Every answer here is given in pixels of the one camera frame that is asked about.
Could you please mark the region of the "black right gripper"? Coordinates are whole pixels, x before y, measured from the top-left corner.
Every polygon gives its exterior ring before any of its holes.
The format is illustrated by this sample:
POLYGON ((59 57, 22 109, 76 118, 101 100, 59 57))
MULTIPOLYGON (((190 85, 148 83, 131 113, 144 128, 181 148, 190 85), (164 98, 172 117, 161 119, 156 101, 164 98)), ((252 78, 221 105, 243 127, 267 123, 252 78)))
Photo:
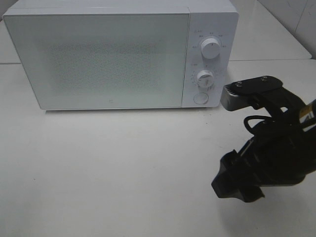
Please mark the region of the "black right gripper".
POLYGON ((262 186, 292 186, 316 170, 316 120, 260 118, 255 126, 244 119, 253 137, 239 152, 220 159, 211 186, 218 198, 255 202, 264 198, 262 186))

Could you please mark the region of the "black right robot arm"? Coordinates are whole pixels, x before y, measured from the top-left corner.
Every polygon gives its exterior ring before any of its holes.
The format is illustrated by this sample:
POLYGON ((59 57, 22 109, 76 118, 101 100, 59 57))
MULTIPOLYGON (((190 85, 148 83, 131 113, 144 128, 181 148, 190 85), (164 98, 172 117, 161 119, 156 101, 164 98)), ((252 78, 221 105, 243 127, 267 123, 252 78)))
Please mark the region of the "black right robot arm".
POLYGON ((243 120, 253 136, 220 159, 211 186, 219 198, 254 202, 264 197, 261 187, 297 185, 316 170, 316 103, 280 88, 250 95, 247 104, 270 115, 243 120))

